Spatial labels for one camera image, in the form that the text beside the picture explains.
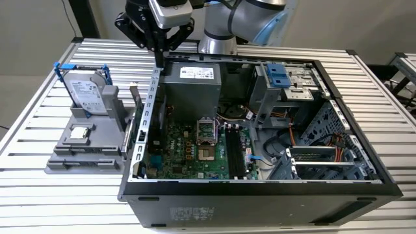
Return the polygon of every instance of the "gray parts holder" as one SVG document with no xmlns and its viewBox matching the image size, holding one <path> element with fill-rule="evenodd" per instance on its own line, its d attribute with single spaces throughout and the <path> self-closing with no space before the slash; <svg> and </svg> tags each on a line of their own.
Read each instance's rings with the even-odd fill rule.
<svg viewBox="0 0 416 234">
<path fill-rule="evenodd" d="M 71 107 L 72 117 L 47 163 L 48 174 L 121 174 L 121 151 L 129 116 L 117 99 L 119 87 L 107 85 L 101 97 L 108 115 L 87 116 Z"/>
</svg>

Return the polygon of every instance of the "blue drive bracket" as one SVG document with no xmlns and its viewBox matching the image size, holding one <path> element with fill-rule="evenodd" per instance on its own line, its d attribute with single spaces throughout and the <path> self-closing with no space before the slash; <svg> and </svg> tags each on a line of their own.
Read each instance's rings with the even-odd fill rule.
<svg viewBox="0 0 416 234">
<path fill-rule="evenodd" d="M 100 69 L 96 68 L 96 67 L 79 67 L 77 65 L 75 65 L 75 64 L 68 64 L 68 63 L 63 64 L 60 67 L 59 67 L 59 66 L 60 66 L 60 63 L 56 62 L 56 63 L 53 64 L 53 71 L 55 71 L 55 73 L 56 73 L 56 75 L 57 75 L 59 81 L 63 82 L 63 84 L 64 84 L 64 87 L 65 87 L 65 89 L 67 89 L 67 92 L 68 92 L 68 94 L 69 94 L 69 97 L 71 97 L 71 100 L 72 100 L 72 103 L 73 103 L 73 107 L 77 107 L 77 104 L 76 104 L 76 102 L 75 102 L 75 100 L 73 100 L 73 97 L 71 96 L 67 83 L 64 82 L 64 77 L 63 77 L 61 71 L 71 71 L 71 70 L 95 70 L 95 71 L 99 71 Z M 105 75 L 105 84 L 107 84 L 107 85 L 112 85 L 112 79 L 111 79 L 111 74 L 109 74 L 109 68 L 108 68 L 107 64 L 104 64 L 104 66 L 101 67 L 101 70 L 103 70 L 104 75 Z M 87 110 L 84 110 L 84 111 L 85 111 L 85 116 L 87 116 L 87 118 L 89 118 L 89 117 L 92 116 L 92 114 L 91 114 Z"/>
<path fill-rule="evenodd" d="M 289 88 L 292 85 L 291 79 L 287 76 L 287 69 L 281 64 L 267 64 L 265 73 L 271 81 L 271 86 L 275 88 Z"/>
<path fill-rule="evenodd" d="M 105 83 L 107 85 L 112 85 L 112 79 L 111 79 L 111 74 L 109 74 L 109 68 L 107 67 L 107 64 L 101 67 L 104 74 L 105 74 Z"/>
<path fill-rule="evenodd" d="M 60 73 L 60 69 L 63 69 L 63 68 L 59 68 L 59 65 L 60 65 L 59 62 L 56 62 L 56 63 L 53 64 L 53 71 L 55 71 L 55 73 L 56 73 L 56 75 L 57 75 L 59 81 L 64 84 L 64 87 L 65 87 L 67 92 L 68 92 L 68 94 L 69 94 L 69 98 L 71 98 L 71 100 L 72 100 L 73 107 L 77 107 L 76 101 L 73 100 L 72 95 L 71 95 L 71 93 L 69 93 L 69 89 L 68 89 L 67 83 L 64 82 L 63 74 Z"/>
</svg>

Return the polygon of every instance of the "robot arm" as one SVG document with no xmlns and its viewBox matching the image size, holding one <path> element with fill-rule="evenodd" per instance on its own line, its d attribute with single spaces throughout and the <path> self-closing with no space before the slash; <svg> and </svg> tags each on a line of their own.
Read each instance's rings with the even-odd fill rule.
<svg viewBox="0 0 416 234">
<path fill-rule="evenodd" d="M 235 36 L 267 45 L 287 19 L 285 0 L 127 0 L 115 25 L 140 48 L 155 53 L 156 67 L 164 66 L 163 52 L 176 50 L 193 32 L 192 10 L 204 6 L 201 53 L 235 54 Z M 177 26 L 179 31 L 167 38 Z"/>
</svg>

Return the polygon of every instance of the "aluminum table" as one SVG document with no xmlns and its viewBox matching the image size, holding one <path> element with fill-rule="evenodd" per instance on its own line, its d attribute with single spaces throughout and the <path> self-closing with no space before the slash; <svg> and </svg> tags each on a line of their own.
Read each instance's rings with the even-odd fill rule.
<svg viewBox="0 0 416 234">
<path fill-rule="evenodd" d="M 180 51 L 196 52 L 196 43 Z M 157 229 L 167 233 L 416 233 L 416 121 L 356 55 L 344 50 L 239 46 L 244 56 L 317 59 L 404 197 L 340 227 Z M 132 105 L 135 82 L 141 98 L 153 57 L 132 42 L 84 39 L 71 43 L 63 63 L 111 68 L 119 98 Z M 71 99 L 53 72 L 0 142 L 0 233 L 128 233 L 144 229 L 127 203 L 117 201 L 121 175 L 47 175 L 47 160 L 67 125 Z"/>
</svg>

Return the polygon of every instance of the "motherboard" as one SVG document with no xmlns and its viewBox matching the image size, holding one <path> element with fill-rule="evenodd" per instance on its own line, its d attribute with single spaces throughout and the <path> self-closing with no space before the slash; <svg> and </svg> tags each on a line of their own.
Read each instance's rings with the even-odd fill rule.
<svg viewBox="0 0 416 234">
<path fill-rule="evenodd" d="M 237 133 L 237 144 L 227 142 L 227 134 Z M 215 142 L 201 142 L 213 138 Z M 148 178 L 157 179 L 233 179 L 235 163 L 243 165 L 244 177 L 257 179 L 256 164 L 249 161 L 252 144 L 247 128 L 219 126 L 213 122 L 197 125 L 169 123 L 167 127 L 167 143 L 161 154 L 149 158 Z"/>
</svg>

